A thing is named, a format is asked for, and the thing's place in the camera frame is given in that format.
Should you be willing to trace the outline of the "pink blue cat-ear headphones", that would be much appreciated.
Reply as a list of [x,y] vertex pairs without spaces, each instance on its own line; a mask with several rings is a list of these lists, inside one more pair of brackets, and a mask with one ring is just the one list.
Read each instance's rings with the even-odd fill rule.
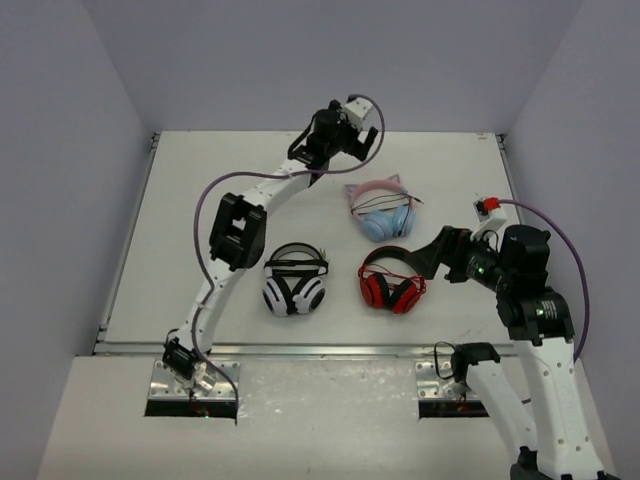
[[346,184],[344,191],[350,214],[371,242],[407,237],[412,232],[416,219],[414,206],[420,200],[410,194],[398,173],[360,184]]

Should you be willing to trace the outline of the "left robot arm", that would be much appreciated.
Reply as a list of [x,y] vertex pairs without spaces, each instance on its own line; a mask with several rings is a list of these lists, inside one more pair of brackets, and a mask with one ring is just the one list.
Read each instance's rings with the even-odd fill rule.
[[[364,94],[352,94],[344,102],[333,100],[312,115],[275,172],[235,171],[213,180],[204,189],[192,223],[203,285],[185,323],[167,334],[162,356],[164,366],[176,379],[193,386],[202,371],[212,370],[222,378],[228,376],[209,360],[206,352],[212,346],[217,322],[237,281],[263,255],[269,214],[322,176],[333,174],[330,162],[336,155],[350,156],[360,167],[370,163],[384,142],[386,126],[367,127],[365,121],[371,112],[381,111],[376,101]],[[236,177],[253,177],[259,182],[242,193],[222,196],[208,237],[209,247],[203,249],[200,219],[204,203],[215,187]]]

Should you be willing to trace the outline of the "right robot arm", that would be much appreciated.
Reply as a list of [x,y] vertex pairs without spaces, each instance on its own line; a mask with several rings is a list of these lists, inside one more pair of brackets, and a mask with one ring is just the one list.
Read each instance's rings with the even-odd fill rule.
[[580,399],[570,310],[547,284],[549,239],[547,231],[511,225],[493,249],[467,229],[445,226],[407,259],[427,280],[444,265],[450,283],[474,280],[496,296],[530,401],[513,390],[487,342],[456,346],[451,363],[455,382],[480,398],[497,428],[513,462],[511,478],[609,479]]

